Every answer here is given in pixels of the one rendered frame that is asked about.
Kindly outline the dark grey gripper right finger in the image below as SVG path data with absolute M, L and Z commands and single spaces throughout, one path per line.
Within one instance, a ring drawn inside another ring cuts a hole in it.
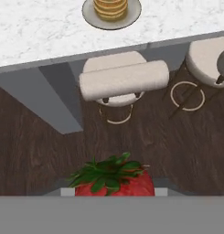
M 181 191 L 175 184 L 167 178 L 154 179 L 155 195 L 157 197 L 174 197 L 186 196 L 187 193 Z

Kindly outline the grey round plate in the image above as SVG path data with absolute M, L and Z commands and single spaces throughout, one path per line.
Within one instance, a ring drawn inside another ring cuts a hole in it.
M 105 21 L 98 17 L 93 7 L 93 0 L 86 0 L 81 9 L 84 20 L 93 27 L 102 30 L 118 30 L 133 24 L 142 13 L 140 0 L 128 0 L 127 15 L 117 21 Z

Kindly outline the red strawberry with green leaves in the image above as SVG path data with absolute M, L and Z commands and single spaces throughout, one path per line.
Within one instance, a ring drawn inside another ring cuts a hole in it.
M 76 197 L 154 197 L 154 182 L 145 165 L 129 161 L 130 153 L 92 159 L 69 176 Z

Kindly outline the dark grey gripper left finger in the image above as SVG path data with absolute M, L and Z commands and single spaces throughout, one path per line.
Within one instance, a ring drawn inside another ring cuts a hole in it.
M 45 193 L 47 197 L 74 197 L 75 189 L 69 187 L 69 181 L 65 179 L 58 180 L 50 190 Z

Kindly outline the stack of golden pancakes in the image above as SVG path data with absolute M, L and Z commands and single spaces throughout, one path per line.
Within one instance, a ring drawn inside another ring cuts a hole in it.
M 127 15 L 128 0 L 93 0 L 95 13 L 105 21 L 117 21 Z

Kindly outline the cream upholstered bar stool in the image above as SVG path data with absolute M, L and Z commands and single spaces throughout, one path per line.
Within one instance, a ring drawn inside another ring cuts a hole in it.
M 147 91 L 165 88 L 168 81 L 169 68 L 162 59 L 147 62 L 137 51 L 89 58 L 79 76 L 80 92 L 85 101 L 96 101 L 110 108 L 130 107 L 123 120 L 106 119 L 113 125 L 128 122 L 134 103 Z
M 172 86 L 170 99 L 176 109 L 170 115 L 171 118 L 181 111 L 197 112 L 206 102 L 224 90 L 224 37 L 191 42 L 184 62 L 187 71 L 196 82 L 182 80 Z M 186 99 L 178 103 L 175 90 L 181 85 L 190 85 L 191 90 Z M 194 108 L 187 108 L 187 102 L 196 92 L 201 95 L 200 104 Z

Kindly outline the grey dining counter base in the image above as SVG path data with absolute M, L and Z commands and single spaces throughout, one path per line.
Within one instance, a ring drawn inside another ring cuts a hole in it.
M 148 51 L 150 59 L 166 59 L 174 68 L 191 41 L 214 37 L 224 37 L 224 31 L 4 66 L 0 68 L 0 87 L 59 133 L 80 132 L 83 124 L 73 70 L 84 59 Z M 169 52 L 178 57 L 171 58 Z

